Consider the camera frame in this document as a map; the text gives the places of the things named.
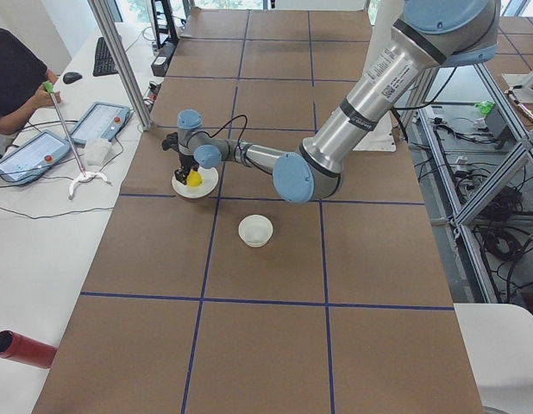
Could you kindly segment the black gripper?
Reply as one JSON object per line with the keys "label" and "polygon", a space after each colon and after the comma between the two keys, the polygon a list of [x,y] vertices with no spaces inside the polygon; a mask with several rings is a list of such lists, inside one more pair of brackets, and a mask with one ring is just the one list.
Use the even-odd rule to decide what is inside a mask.
{"label": "black gripper", "polygon": [[180,168],[174,172],[174,178],[179,183],[185,182],[185,175],[190,173],[190,170],[197,171],[199,168],[198,162],[192,155],[179,154]]}

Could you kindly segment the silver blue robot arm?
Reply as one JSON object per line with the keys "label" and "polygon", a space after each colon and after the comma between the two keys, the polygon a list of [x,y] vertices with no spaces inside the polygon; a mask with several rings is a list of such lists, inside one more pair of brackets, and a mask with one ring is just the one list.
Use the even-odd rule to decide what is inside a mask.
{"label": "silver blue robot arm", "polygon": [[188,185],[192,173],[224,161],[255,167],[273,177],[289,203],[329,198],[342,184],[343,161],[390,111],[418,75],[435,67],[484,63],[496,53],[498,1],[406,1],[391,39],[318,132],[294,152],[240,140],[218,140],[201,128],[195,110],[179,112],[173,144],[179,154],[174,178]]}

